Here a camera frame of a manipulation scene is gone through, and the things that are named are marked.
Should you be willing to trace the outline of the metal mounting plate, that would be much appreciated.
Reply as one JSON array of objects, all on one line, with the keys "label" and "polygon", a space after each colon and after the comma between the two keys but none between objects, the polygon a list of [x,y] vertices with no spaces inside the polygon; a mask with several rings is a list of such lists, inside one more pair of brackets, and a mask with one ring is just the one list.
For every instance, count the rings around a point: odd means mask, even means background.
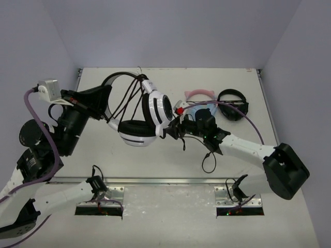
[{"label": "metal mounting plate", "polygon": [[[234,208],[239,205],[239,202],[234,202],[230,199],[228,195],[228,191],[225,185],[219,185],[214,187],[214,194],[215,194],[215,206],[218,209],[225,209],[225,208]],[[257,195],[254,196],[250,201],[248,198],[244,198],[242,202],[242,208],[262,208],[262,200],[261,196]]]},{"label": "metal mounting plate", "polygon": [[124,192],[125,188],[122,186],[108,186],[108,191],[104,195],[98,195],[89,202],[79,203],[77,207],[97,207],[98,204],[106,208],[122,207],[124,205]]}]

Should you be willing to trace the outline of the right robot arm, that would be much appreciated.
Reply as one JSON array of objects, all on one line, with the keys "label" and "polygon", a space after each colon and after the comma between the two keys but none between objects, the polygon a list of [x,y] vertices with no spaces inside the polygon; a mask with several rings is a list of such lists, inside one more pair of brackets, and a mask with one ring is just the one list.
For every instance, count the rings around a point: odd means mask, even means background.
[{"label": "right robot arm", "polygon": [[240,202],[263,193],[275,193],[282,199],[291,200],[310,176],[290,145],[263,145],[239,138],[218,127],[209,110],[198,111],[195,120],[184,116],[174,118],[165,133],[174,139],[187,134],[200,137],[210,152],[234,157],[262,169],[262,174],[244,174],[232,184],[233,195]]}]

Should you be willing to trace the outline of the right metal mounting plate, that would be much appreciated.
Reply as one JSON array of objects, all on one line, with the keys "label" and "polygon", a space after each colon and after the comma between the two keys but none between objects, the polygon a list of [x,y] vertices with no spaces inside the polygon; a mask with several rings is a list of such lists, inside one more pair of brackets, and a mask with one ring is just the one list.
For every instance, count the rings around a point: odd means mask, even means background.
[{"label": "right metal mounting plate", "polygon": [[[219,185],[214,187],[214,194],[215,194],[215,206],[218,209],[225,209],[225,208],[234,208],[239,205],[239,202],[234,202],[230,199],[228,195],[228,191],[225,185]],[[261,196],[257,195],[254,196],[250,201],[248,198],[244,198],[242,202],[242,208],[262,208],[262,200]]]}]

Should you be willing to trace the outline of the white black headphones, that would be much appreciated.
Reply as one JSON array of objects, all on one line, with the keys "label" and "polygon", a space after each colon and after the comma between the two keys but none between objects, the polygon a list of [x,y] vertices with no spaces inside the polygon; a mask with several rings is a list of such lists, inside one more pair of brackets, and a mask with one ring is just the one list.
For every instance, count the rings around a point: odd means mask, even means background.
[{"label": "white black headphones", "polygon": [[143,120],[117,119],[116,113],[124,114],[128,103],[122,111],[105,111],[108,126],[116,131],[125,144],[133,147],[146,147],[152,144],[157,137],[164,136],[164,130],[173,118],[172,106],[167,95],[157,90],[154,83],[142,72],[116,72],[106,77],[102,86],[111,86],[120,76],[133,78],[134,84],[139,84],[137,92],[141,93],[137,106],[142,108]]}]

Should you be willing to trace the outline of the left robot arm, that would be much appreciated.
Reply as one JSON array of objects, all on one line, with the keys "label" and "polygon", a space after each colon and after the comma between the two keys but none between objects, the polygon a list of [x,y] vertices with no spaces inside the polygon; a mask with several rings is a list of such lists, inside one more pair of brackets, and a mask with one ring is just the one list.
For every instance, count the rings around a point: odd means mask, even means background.
[{"label": "left robot arm", "polygon": [[[63,167],[62,157],[70,156],[89,119],[104,117],[111,86],[97,86],[75,92],[60,90],[57,81],[40,82],[24,95],[32,119],[20,130],[20,143],[26,147],[1,191],[1,238],[20,237],[31,231],[39,218],[71,204],[93,202],[108,191],[100,176],[93,175],[76,187],[37,199],[36,192]],[[42,122],[29,102],[37,93],[51,106],[60,105],[63,112],[56,126]]]}]

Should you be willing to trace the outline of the pink blue cat headphones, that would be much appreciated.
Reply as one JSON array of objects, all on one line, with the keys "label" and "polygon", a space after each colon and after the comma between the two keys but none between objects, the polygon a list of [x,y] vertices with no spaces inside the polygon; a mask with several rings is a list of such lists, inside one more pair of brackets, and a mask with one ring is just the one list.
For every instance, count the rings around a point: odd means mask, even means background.
[{"label": "pink blue cat headphones", "polygon": [[211,101],[216,101],[215,92],[213,90],[206,89],[196,89],[191,91],[185,91],[186,102],[189,105],[193,105],[192,108],[186,110],[186,114],[192,120],[195,120],[195,114],[197,111],[202,109],[209,109],[210,113],[214,116],[217,111],[217,104],[211,103]]}]

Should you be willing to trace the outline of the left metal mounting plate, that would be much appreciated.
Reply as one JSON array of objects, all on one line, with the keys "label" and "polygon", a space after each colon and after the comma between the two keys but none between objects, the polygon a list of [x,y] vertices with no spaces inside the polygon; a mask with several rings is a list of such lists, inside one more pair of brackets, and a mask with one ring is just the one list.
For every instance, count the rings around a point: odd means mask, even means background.
[{"label": "left metal mounting plate", "polygon": [[104,195],[98,195],[89,202],[79,203],[77,207],[97,207],[98,204],[106,208],[122,207],[124,205],[124,192],[125,188],[122,186],[108,186],[108,191]]}]

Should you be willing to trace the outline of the aluminium table edge rail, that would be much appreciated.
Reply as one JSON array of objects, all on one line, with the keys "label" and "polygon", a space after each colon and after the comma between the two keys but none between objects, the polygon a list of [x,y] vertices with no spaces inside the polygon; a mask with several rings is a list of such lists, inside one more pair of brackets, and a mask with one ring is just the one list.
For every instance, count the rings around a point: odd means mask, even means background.
[{"label": "aluminium table edge rail", "polygon": [[[53,177],[51,184],[78,184],[85,177]],[[104,183],[111,185],[219,185],[225,178],[137,178],[137,177],[105,177]]]}]

